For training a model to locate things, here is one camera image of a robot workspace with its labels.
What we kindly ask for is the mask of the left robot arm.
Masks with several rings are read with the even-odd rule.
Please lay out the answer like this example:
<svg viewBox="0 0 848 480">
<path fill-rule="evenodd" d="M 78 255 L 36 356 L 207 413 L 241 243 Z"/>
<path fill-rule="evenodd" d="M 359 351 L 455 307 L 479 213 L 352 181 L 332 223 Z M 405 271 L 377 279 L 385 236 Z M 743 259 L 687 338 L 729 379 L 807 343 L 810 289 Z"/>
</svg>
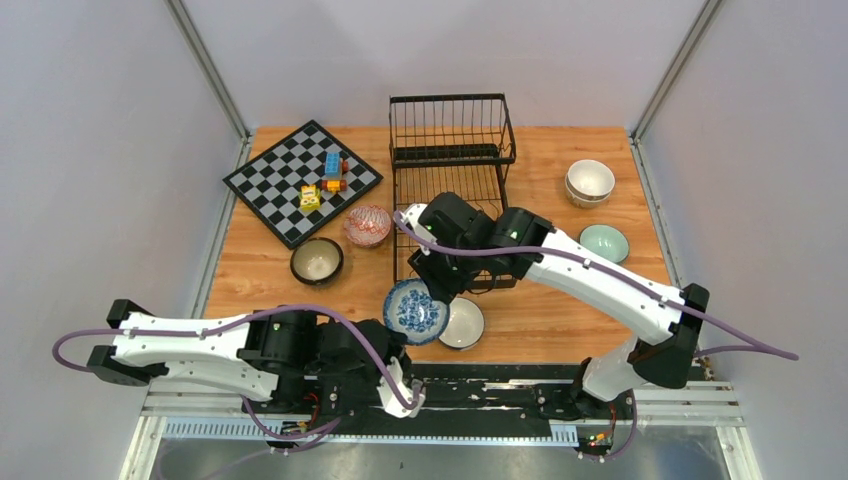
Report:
<svg viewBox="0 0 848 480">
<path fill-rule="evenodd" d="M 85 365 L 107 383 L 184 381 L 283 413 L 314 395 L 310 376 L 354 380 L 398 418 L 415 415 L 424 402 L 422 386 L 404 381 L 404 335 L 326 307 L 279 306 L 212 321 L 160 318 L 121 299 L 107 322 L 111 343 L 93 347 Z"/>
</svg>

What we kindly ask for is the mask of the teal glazed bowl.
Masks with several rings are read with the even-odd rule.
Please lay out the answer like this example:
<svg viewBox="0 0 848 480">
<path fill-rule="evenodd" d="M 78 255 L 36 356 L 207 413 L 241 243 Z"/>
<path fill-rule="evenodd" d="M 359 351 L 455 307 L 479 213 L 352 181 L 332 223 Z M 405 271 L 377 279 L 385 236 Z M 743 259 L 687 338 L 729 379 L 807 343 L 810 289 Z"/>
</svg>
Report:
<svg viewBox="0 0 848 480">
<path fill-rule="evenodd" d="M 455 298 L 450 304 L 448 324 L 438 340 L 446 347 L 464 351 L 474 347 L 482 338 L 485 318 L 480 307 L 465 298 Z"/>
</svg>

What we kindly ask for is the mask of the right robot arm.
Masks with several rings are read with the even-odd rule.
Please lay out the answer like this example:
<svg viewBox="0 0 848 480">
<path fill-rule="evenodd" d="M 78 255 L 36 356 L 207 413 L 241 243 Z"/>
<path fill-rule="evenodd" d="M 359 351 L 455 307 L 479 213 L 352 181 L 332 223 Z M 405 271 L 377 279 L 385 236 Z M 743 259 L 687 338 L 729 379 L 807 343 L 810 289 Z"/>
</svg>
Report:
<svg viewBox="0 0 848 480">
<path fill-rule="evenodd" d="M 655 283 L 585 249 L 529 210 L 508 207 L 491 218 L 453 192 L 397 211 L 394 220 L 418 243 L 408 262 L 435 300 L 451 302 L 481 273 L 507 275 L 562 291 L 630 330 L 622 346 L 582 362 L 570 391 L 580 415 L 596 417 L 644 384 L 687 384 L 706 289 Z"/>
</svg>

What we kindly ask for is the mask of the cream white bowl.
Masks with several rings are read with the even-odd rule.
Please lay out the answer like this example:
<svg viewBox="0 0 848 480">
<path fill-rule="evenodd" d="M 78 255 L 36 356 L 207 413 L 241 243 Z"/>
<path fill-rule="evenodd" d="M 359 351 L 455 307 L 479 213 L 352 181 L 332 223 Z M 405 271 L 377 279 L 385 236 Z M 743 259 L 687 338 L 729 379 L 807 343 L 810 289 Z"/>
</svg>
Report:
<svg viewBox="0 0 848 480">
<path fill-rule="evenodd" d="M 615 185 L 616 178 L 612 170 L 592 159 L 574 162 L 565 175 L 567 198 L 578 208 L 591 209 L 603 205 Z"/>
</svg>

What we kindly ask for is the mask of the dark blue bowl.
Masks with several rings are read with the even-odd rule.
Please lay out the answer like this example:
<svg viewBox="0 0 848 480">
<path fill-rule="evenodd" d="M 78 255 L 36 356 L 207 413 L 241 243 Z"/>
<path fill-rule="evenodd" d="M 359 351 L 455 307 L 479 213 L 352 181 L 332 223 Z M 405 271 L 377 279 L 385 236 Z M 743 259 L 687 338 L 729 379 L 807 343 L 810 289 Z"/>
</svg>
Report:
<svg viewBox="0 0 848 480">
<path fill-rule="evenodd" d="M 342 272 L 344 252 L 334 240 L 313 238 L 298 246 L 290 258 L 294 278 L 308 286 L 329 285 Z"/>
</svg>

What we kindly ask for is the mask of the black wire dish rack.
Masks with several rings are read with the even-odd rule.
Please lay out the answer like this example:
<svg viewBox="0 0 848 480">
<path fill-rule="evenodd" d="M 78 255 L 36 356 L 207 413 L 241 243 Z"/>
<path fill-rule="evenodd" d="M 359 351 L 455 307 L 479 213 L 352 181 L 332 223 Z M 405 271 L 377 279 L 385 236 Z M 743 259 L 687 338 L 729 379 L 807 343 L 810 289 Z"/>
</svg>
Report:
<svg viewBox="0 0 848 480">
<path fill-rule="evenodd" d="M 389 125 L 393 210 L 444 191 L 493 219 L 509 206 L 516 145 L 503 93 L 391 96 Z"/>
</svg>

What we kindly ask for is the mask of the white green striped bowl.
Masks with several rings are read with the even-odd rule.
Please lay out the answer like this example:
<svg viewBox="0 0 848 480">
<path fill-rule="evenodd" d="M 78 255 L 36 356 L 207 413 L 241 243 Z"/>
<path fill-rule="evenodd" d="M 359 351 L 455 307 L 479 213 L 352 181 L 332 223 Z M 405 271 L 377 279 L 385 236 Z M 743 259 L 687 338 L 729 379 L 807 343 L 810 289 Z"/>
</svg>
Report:
<svg viewBox="0 0 848 480">
<path fill-rule="evenodd" d="M 580 233 L 579 243 L 616 264 L 624 262 L 630 254 L 627 237 L 620 230 L 606 224 L 594 224 L 584 228 Z"/>
</svg>

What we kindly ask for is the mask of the blue floral white bowl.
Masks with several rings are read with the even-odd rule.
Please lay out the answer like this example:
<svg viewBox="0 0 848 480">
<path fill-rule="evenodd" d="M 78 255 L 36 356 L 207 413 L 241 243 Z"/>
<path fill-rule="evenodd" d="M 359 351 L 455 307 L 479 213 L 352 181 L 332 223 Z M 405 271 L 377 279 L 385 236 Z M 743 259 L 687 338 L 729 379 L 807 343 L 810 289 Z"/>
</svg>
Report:
<svg viewBox="0 0 848 480">
<path fill-rule="evenodd" d="M 437 340 L 448 326 L 450 307 L 434 300 L 419 278 L 399 281 L 383 304 L 384 324 L 406 336 L 407 344 L 421 346 Z"/>
</svg>

